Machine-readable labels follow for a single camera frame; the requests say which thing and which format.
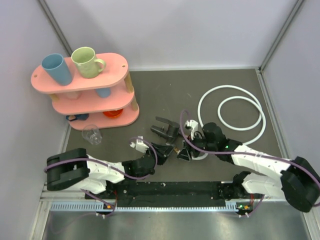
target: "metal plate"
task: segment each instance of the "metal plate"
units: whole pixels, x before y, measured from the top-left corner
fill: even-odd
[[[57,201],[53,202],[53,212],[110,212],[104,209],[102,202]],[[116,212],[237,212],[235,202],[226,202],[225,206],[216,207],[117,207]]]

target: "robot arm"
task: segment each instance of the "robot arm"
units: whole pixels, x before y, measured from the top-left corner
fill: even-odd
[[[108,166],[92,161],[76,161],[53,167],[47,171],[47,189],[49,191],[83,189],[99,194],[106,190],[107,184],[117,184],[126,179],[126,175],[138,178],[155,172],[156,162],[149,152],[136,160],[108,162],[88,155],[84,148],[51,156],[47,159],[47,166],[80,158],[97,160]]]
[[[222,161],[263,174],[242,172],[236,175],[233,187],[239,197],[247,193],[268,195],[286,199],[294,208],[302,212],[309,212],[320,196],[317,184],[299,168],[287,162],[266,159],[263,156],[270,155],[256,151],[239,141],[226,138],[220,127],[213,122],[205,124],[202,131],[204,136],[197,136],[191,129],[189,139],[193,145],[211,152],[234,152],[235,154],[217,154],[216,156]],[[178,154],[178,158],[179,155],[182,155],[182,159],[185,160],[187,156],[191,161],[192,158],[199,155],[199,151],[189,146],[185,141],[183,145],[184,149]],[[306,159],[297,157],[293,162],[308,170],[320,182],[319,175]]]

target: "cable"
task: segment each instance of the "cable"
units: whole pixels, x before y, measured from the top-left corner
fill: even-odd
[[[240,151],[206,151],[206,150],[203,150],[201,148],[198,148],[196,147],[195,145],[192,144],[191,141],[188,140],[186,134],[184,133],[184,125],[183,125],[183,116],[184,116],[184,113],[187,114],[187,118],[190,119],[190,114],[189,112],[184,109],[182,110],[181,114],[180,114],[180,132],[184,138],[184,140],[191,146],[193,147],[195,150],[201,152],[201,153],[205,153],[205,154],[213,154],[213,155],[248,155],[248,156],[256,156],[255,153],[253,152],[240,152]],[[268,159],[268,160],[277,160],[277,161],[280,161],[280,162],[283,162],[283,163],[287,163],[287,164],[290,164],[298,169],[300,169],[301,171],[303,171],[304,173],[306,173],[314,182],[315,184],[317,185],[317,187],[320,189],[320,182],[318,182],[318,180],[315,178],[315,176],[313,176],[311,174],[311,172],[309,172],[307,169],[305,169],[303,166],[300,166],[298,164],[296,164],[295,162],[292,162],[292,161],[289,161],[289,160],[286,160],[286,159],[283,159],[282,157],[278,157],[278,156],[270,156],[270,155],[260,155],[259,156],[260,158],[264,158],[264,159]],[[251,213],[249,213],[249,216],[251,214],[253,214],[256,209],[260,206],[262,200],[264,199],[265,196],[263,196],[259,203],[257,204],[257,206],[253,209],[253,211]],[[320,202],[316,203],[313,205],[313,207],[319,207],[320,206]]]
[[[235,130],[235,131],[247,131],[247,130],[251,130],[253,128],[255,128],[260,122],[261,122],[261,119],[262,119],[262,128],[261,128],[261,131],[259,132],[259,134],[252,140],[250,141],[247,141],[247,142],[244,142],[243,144],[244,145],[249,145],[249,144],[252,144],[254,143],[255,141],[257,141],[265,132],[265,129],[266,129],[266,125],[267,125],[267,121],[266,121],[266,116],[262,110],[262,106],[259,102],[259,100],[249,91],[241,88],[241,87],[238,87],[238,86],[233,86],[233,85],[221,85],[221,86],[216,86],[214,88],[211,88],[210,90],[208,90],[205,94],[203,94],[203,96],[201,97],[199,103],[198,103],[198,109],[197,109],[197,115],[198,115],[198,120],[199,120],[199,124],[201,127],[204,126],[204,123],[202,121],[202,118],[201,118],[201,105],[202,105],[202,102],[204,101],[204,99],[206,98],[206,96],[210,93],[212,93],[213,91],[215,90],[218,90],[218,89],[237,89],[245,94],[248,94],[251,98],[253,98],[253,100],[251,100],[250,98],[247,98],[247,97],[244,97],[244,96],[231,96],[231,97],[228,97],[226,98],[225,100],[223,100],[219,106],[218,106],[218,110],[217,110],[217,113],[218,113],[218,117],[220,119],[220,121],[222,122],[223,125],[225,125],[227,128],[229,129],[232,129],[232,130]],[[258,109],[259,111],[259,118],[258,120],[251,126],[248,126],[248,127],[234,127],[234,126],[231,126],[229,125],[228,123],[226,123],[224,121],[224,119],[222,118],[221,116],[221,107],[224,103],[230,101],[230,100],[234,100],[234,99],[242,99],[242,100],[245,100],[245,101],[248,101],[249,103],[253,104],[256,109]],[[202,156],[199,156],[199,157],[196,157],[196,158],[193,158],[192,160],[202,160],[202,159],[205,159],[206,157],[208,156],[207,153],[205,153],[204,155]]]
[[[148,145],[148,146],[152,149],[152,151],[153,151],[153,153],[154,153],[154,156],[155,156],[155,165],[154,165],[154,168],[156,168],[156,166],[157,166],[157,164],[158,164],[158,155],[157,155],[157,152],[156,152],[155,148],[151,145],[151,143],[149,143],[148,141],[146,141],[146,140],[144,140],[144,139],[142,139],[142,138],[139,138],[139,137],[132,137],[132,138],[130,138],[130,140],[136,140],[136,139],[143,141],[146,145]],[[103,161],[99,161],[99,160],[95,160],[95,159],[91,159],[91,158],[85,158],[85,157],[68,159],[68,160],[63,160],[63,161],[59,161],[59,162],[53,163],[53,164],[51,164],[51,165],[49,165],[49,166],[46,166],[43,171],[46,173],[49,169],[52,169],[52,168],[54,168],[54,167],[57,167],[57,166],[60,166],[60,165],[63,165],[63,164],[69,164],[69,163],[79,162],[79,161],[89,161],[89,162],[93,162],[93,163],[96,163],[96,164],[101,164],[101,165],[103,165],[103,166],[105,166],[105,167],[108,167],[108,168],[111,168],[112,170],[117,171],[118,173],[126,176],[126,177],[129,178],[129,179],[140,180],[140,179],[145,179],[146,177],[149,176],[149,174],[146,175],[146,176],[141,176],[141,177],[130,176],[130,175],[126,174],[125,172],[119,170],[118,168],[116,168],[116,167],[114,167],[114,166],[111,166],[111,165],[109,165],[109,164],[107,164],[107,163],[105,163],[105,162],[103,162]]]

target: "white rubber ring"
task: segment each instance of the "white rubber ring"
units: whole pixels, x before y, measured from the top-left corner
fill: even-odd
[[[259,102],[259,100],[249,91],[241,88],[241,87],[238,87],[238,86],[234,86],[234,85],[221,85],[221,86],[216,86],[214,88],[211,88],[210,90],[208,90],[200,99],[199,101],[199,104],[198,104],[198,109],[197,109],[197,114],[198,114],[198,120],[199,120],[199,124],[201,127],[204,126],[204,123],[202,121],[202,118],[201,118],[201,105],[202,105],[202,102],[204,101],[205,97],[212,93],[213,91],[215,90],[218,90],[218,89],[237,89],[241,92],[244,92],[245,94],[248,94],[252,99],[250,98],[247,98],[247,97],[244,97],[244,96],[231,96],[231,97],[228,97],[226,98],[225,100],[223,100],[219,107],[218,107],[218,110],[217,110],[217,113],[218,113],[218,117],[220,119],[220,121],[222,122],[223,125],[225,125],[227,128],[230,128],[232,130],[235,130],[235,131],[247,131],[247,130],[251,130],[253,128],[255,128],[260,122],[261,122],[261,119],[262,119],[262,128],[261,128],[261,131],[259,132],[259,134],[252,140],[250,141],[247,141],[247,142],[244,142],[243,144],[244,145],[249,145],[249,144],[252,144],[254,143],[255,141],[257,141],[265,132],[265,129],[266,129],[266,116],[262,110],[262,107],[261,107],[261,104]],[[224,103],[226,103],[227,101],[230,101],[230,100],[234,100],[234,99],[242,99],[242,100],[246,100],[248,101],[249,103],[252,103],[259,111],[259,118],[258,120],[251,126],[248,126],[248,127],[234,127],[234,126],[231,126],[229,125],[228,123],[226,123],[226,121],[224,121],[224,119],[222,118],[221,116],[221,107]],[[202,156],[199,156],[197,158],[193,158],[193,160],[202,160],[204,158],[206,158],[208,154],[204,154]]]

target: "metal frame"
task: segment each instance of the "metal frame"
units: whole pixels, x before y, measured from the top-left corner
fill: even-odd
[[[51,12],[48,4],[47,4],[47,1],[46,0],[36,0],[36,1],[39,3],[41,9],[43,10],[43,13],[46,16],[46,18],[49,20],[49,22],[50,22],[50,24],[51,24],[56,36],[58,37],[61,45],[63,46],[65,52],[69,55],[69,57],[71,57],[71,54],[72,54],[73,51],[72,51],[72,49],[71,49],[71,47],[70,47],[70,45],[69,45],[64,33],[62,32],[59,24],[57,23],[54,15],[52,14],[52,12]]]
[[[72,48],[70,47],[65,35],[63,34],[62,30],[60,29],[59,24],[57,23],[54,15],[52,14],[46,0],[37,0],[41,9],[43,10],[44,14],[46,15],[47,19],[49,20],[56,36],[58,37],[61,45],[63,46],[65,52],[71,56]],[[294,18],[296,17],[297,13],[301,10],[303,3],[305,0],[297,0],[293,9],[291,10],[288,18],[286,19],[285,23],[283,24],[280,32],[278,33],[276,39],[274,40],[271,48],[269,49],[266,57],[264,58],[261,67],[256,69],[256,74],[261,86],[261,90],[264,96],[264,100],[267,105],[267,109],[271,118],[272,126],[276,135],[277,142],[279,143],[279,148],[281,154],[284,158],[288,158],[290,156],[289,150],[287,148],[286,140],[283,135],[283,131],[281,128],[281,124],[279,123],[275,105],[272,101],[272,98],[269,93],[268,84],[266,79],[264,78],[263,72],[266,69],[270,59],[272,58],[273,54],[275,53],[277,47],[279,46],[280,42],[284,38],[288,28],[292,24]],[[63,146],[61,148],[61,152],[66,150],[69,134],[70,134],[70,126],[65,134],[65,139]],[[43,238],[43,234],[45,231],[46,223],[49,216],[49,210],[51,208],[52,202],[54,201],[70,201],[76,202],[85,199],[85,195],[81,191],[60,191],[60,192],[49,192],[47,191],[46,185],[43,187],[42,195],[39,201],[38,209],[36,212],[36,216],[34,219],[34,223],[32,226],[32,231],[29,236],[30,240],[40,240]],[[312,239],[319,239],[320,236],[320,211],[316,209],[312,209],[309,213],[303,213],[305,218],[306,227],[310,232],[310,236]]]
[[[294,20],[294,18],[296,17],[297,13],[299,12],[299,10],[302,8],[303,3],[305,2],[305,0],[297,0],[293,9],[291,10],[288,18],[285,20],[280,32],[278,33],[278,35],[276,36],[271,48],[269,49],[268,53],[266,54],[264,60],[262,61],[261,67],[259,68],[259,70],[263,73],[263,71],[266,69],[271,57],[273,56],[275,50],[277,49],[279,43],[281,42],[281,40],[283,39],[283,37],[285,36],[287,30],[289,29],[289,26],[291,25],[292,21]]]

